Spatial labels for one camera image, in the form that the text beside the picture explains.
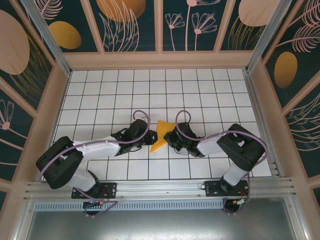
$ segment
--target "ventilated metal strip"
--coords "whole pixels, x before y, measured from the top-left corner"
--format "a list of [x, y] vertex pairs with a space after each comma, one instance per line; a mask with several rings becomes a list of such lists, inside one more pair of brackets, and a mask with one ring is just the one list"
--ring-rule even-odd
[[[37, 202], [35, 212], [77, 212], [83, 211], [83, 202]], [[111, 205], [94, 206], [88, 211], [105, 210]], [[110, 211], [143, 211], [143, 210], [195, 210], [222, 209], [223, 199], [208, 200], [169, 200], [169, 201], [120, 201]]]

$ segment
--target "black mounting bracket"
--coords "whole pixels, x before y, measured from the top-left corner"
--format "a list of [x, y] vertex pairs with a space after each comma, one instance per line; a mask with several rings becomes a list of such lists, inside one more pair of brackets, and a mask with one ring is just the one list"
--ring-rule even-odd
[[[96, 196], [92, 196], [95, 199], [115, 199], [117, 193], [117, 183], [116, 182], [102, 182], [101, 189]], [[71, 194], [72, 199], [88, 199], [78, 192], [75, 188], [72, 189]]]
[[229, 194], [226, 194], [220, 187], [221, 182], [219, 180], [217, 181], [205, 181], [202, 185], [202, 190], [205, 191], [205, 195], [207, 197], [226, 197], [226, 196], [239, 196], [241, 197], [241, 191], [239, 188], [248, 195], [248, 182], [247, 180], [241, 180], [236, 187], [229, 192]]

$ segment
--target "grid floor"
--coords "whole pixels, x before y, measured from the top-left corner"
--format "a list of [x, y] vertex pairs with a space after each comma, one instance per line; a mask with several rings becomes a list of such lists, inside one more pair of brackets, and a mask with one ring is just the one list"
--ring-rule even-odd
[[[127, 128], [137, 109], [149, 114], [152, 130], [158, 120], [174, 123], [185, 109], [197, 136], [225, 131], [233, 123], [260, 136], [241, 69], [89, 70], [72, 72], [53, 142], [62, 136], [77, 141], [105, 138]], [[167, 144], [149, 150], [143, 146], [80, 167], [100, 180], [158, 180], [220, 178], [230, 166], [224, 152], [194, 158], [177, 154]], [[268, 162], [250, 175], [271, 177]]]

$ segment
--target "orange triangle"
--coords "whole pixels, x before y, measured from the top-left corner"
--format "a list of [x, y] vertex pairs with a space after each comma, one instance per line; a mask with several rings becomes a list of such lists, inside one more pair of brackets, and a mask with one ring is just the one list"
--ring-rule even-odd
[[158, 148], [165, 145], [167, 142], [164, 139], [166, 133], [171, 132], [175, 128], [176, 124], [159, 120], [158, 124], [156, 125], [156, 133], [158, 135], [158, 140], [151, 146], [150, 153], [154, 152]]

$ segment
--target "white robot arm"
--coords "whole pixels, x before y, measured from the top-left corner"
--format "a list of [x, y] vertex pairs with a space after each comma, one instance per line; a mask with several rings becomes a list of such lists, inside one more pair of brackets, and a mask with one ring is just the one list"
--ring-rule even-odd
[[[119, 156], [130, 152], [133, 148], [140, 149], [143, 145], [154, 144], [158, 137], [152, 130], [148, 130], [144, 137], [138, 140], [147, 127], [148, 124], [145, 121], [137, 119], [129, 128], [95, 140], [97, 142], [95, 144], [87, 144], [91, 141], [71, 141], [67, 136], [61, 137], [37, 160], [36, 166], [42, 171], [49, 165], [43, 176], [52, 189], [67, 185], [84, 192], [90, 191], [94, 195], [94, 192], [99, 191], [100, 181], [93, 172], [83, 170], [81, 165], [90, 160]], [[49, 164], [54, 157], [66, 149], [70, 150]]]
[[267, 149], [260, 139], [237, 123], [224, 132], [226, 134], [217, 133], [216, 137], [208, 138], [197, 137], [187, 122], [179, 123], [178, 128], [179, 130], [175, 127], [164, 136], [167, 143], [176, 151], [185, 148], [193, 157], [199, 158], [216, 152], [225, 152], [233, 161], [220, 179], [220, 187], [226, 194], [230, 193], [253, 169]]

